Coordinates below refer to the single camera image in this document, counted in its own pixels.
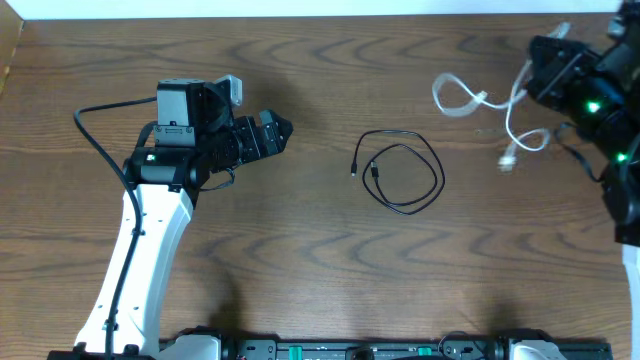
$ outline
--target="white cable connector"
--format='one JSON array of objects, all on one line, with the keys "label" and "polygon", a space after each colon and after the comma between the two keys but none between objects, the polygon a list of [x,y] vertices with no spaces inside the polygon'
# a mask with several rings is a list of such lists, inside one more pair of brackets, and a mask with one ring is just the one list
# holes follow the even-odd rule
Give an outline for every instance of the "white cable connector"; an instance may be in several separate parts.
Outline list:
[{"label": "white cable connector", "polygon": [[[569,23],[564,22],[560,24],[554,31],[552,31],[549,34],[549,36],[556,37],[559,39],[564,38],[569,32],[570,28],[571,28],[571,25]],[[515,155],[516,145],[527,151],[540,151],[547,146],[547,144],[549,143],[549,140],[551,139],[551,133],[549,132],[548,129],[544,129],[544,128],[529,131],[518,137],[516,137],[511,131],[510,122],[511,122],[511,114],[513,112],[513,106],[519,103],[520,101],[522,101],[522,99],[524,99],[527,95],[527,90],[521,89],[521,85],[522,85],[522,82],[524,81],[525,76],[529,73],[529,69],[531,68],[531,65],[532,65],[531,60],[525,61],[524,65],[522,66],[522,69],[520,70],[520,73],[516,77],[516,80],[513,82],[509,100],[507,100],[502,104],[492,104],[486,101],[486,98],[487,98],[486,91],[481,91],[475,94],[473,91],[471,91],[471,89],[469,89],[469,87],[462,80],[460,80],[458,77],[456,77],[451,73],[440,74],[440,76],[438,76],[436,80],[433,82],[433,85],[431,87],[431,92],[433,93],[433,99],[436,103],[436,106],[438,107],[438,109],[440,109],[440,111],[442,111],[443,114],[450,117],[467,116],[473,113],[474,111],[476,111],[476,109],[480,105],[485,105],[494,110],[506,109],[507,112],[505,115],[504,127],[507,132],[507,135],[509,135],[509,137],[511,138],[511,144],[509,145],[509,147],[507,147],[507,150],[505,151],[504,155],[500,158],[498,162],[500,169],[505,172],[511,171],[516,164],[516,155]],[[440,93],[440,90],[442,89],[444,84],[448,82],[453,82],[458,86],[460,86],[462,90],[464,90],[467,94],[469,94],[469,96],[471,97],[471,101],[466,105],[457,107],[457,108],[446,108],[442,106],[442,104],[440,103],[440,97],[438,96],[438,94]],[[542,135],[542,142],[540,143],[539,146],[530,147],[522,143],[522,141],[526,137],[533,134]]]}]

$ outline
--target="green light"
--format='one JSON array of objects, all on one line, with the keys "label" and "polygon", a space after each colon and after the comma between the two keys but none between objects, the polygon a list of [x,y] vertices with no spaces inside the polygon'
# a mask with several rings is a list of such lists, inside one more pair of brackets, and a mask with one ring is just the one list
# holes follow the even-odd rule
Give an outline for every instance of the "green light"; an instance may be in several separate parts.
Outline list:
[{"label": "green light", "polygon": [[600,108],[601,108],[600,104],[595,101],[589,101],[587,103],[587,110],[589,110],[589,112],[592,114],[597,113],[598,110],[600,110]]}]

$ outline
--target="wood grain tabletop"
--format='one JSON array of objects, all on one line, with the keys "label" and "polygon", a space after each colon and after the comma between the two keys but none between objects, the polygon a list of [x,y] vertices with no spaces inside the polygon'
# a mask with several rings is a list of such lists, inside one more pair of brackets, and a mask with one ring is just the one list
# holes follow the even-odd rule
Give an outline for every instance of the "wood grain tabletop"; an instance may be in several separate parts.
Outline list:
[{"label": "wood grain tabletop", "polygon": [[[284,153],[202,194],[173,264],[161,335],[212,325],[282,338],[425,339],[510,327],[606,339],[630,356],[630,303],[601,191],[557,145],[497,160],[504,114],[439,113],[442,72],[504,101],[529,40],[561,21],[604,49],[608,15],[405,16],[28,22],[0,99],[0,358],[71,349],[102,285],[123,189],[72,121],[79,107],[153,96],[157,81],[244,81],[236,115],[294,124]],[[468,99],[443,92],[447,105]],[[122,163],[155,104],[87,114]],[[526,100],[513,127],[566,119]],[[402,217],[350,175],[358,137],[426,137],[445,189]],[[363,144],[360,168],[385,145]],[[603,159],[581,149],[599,171]],[[401,151],[379,161],[395,199],[433,181]],[[214,176],[211,183],[225,181]]]}]

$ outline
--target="white backdrop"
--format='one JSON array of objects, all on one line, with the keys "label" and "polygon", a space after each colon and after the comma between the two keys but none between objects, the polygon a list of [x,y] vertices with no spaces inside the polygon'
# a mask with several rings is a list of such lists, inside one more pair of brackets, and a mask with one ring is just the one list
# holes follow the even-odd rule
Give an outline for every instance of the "white backdrop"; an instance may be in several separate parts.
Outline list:
[{"label": "white backdrop", "polygon": [[615,12],[621,0],[7,0],[25,20]]}]

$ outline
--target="green tape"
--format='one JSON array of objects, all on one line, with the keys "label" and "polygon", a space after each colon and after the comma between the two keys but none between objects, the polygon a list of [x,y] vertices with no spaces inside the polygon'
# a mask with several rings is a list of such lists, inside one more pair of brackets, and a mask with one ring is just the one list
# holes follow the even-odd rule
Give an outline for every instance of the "green tape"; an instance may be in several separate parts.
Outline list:
[{"label": "green tape", "polygon": [[289,360],[302,360],[302,346],[289,347]]},{"label": "green tape", "polygon": [[418,348],[418,355],[420,356],[431,355],[431,348]]}]

